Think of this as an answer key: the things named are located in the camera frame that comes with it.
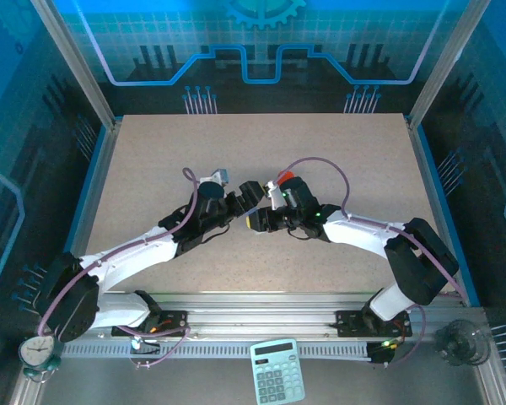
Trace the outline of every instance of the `table surface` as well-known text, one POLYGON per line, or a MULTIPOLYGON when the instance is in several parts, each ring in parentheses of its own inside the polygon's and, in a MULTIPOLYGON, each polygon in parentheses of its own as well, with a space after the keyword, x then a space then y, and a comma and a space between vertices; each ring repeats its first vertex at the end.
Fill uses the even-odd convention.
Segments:
MULTIPOLYGON (((421 217, 434 227, 401 114, 125 116, 87 253, 130 240, 187 203, 192 187, 182 167, 197 177, 227 169, 229 192, 248 180, 264 184, 305 156, 328 158, 347 173, 347 211, 397 222, 421 217)), ((329 165, 307 162, 293 172, 320 203, 341 203, 345 185, 329 165)), ((388 262, 368 251, 286 232, 256 235, 236 219, 225 236, 114 290, 351 293, 373 292, 393 279, 388 262)))

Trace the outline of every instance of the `calculator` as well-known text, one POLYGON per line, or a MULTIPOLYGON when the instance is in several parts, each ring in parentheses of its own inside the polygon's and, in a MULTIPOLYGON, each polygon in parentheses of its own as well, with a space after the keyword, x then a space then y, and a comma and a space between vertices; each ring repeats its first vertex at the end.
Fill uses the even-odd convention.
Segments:
POLYGON ((305 398, 298 345, 294 339, 254 344, 250 353, 257 403, 279 405, 305 398))

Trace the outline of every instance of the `glass panel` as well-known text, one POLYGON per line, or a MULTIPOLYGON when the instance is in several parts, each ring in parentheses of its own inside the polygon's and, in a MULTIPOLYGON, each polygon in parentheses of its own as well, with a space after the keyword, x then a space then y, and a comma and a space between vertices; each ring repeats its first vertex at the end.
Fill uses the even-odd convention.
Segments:
POLYGON ((491 1, 423 129, 478 297, 505 324, 506 0, 491 1))
POLYGON ((466 0, 56 3, 119 115, 212 113, 212 97, 227 113, 409 112, 466 6, 466 0))
POLYGON ((0 403, 30 303, 64 248, 100 124, 29 0, 0 2, 0 403))

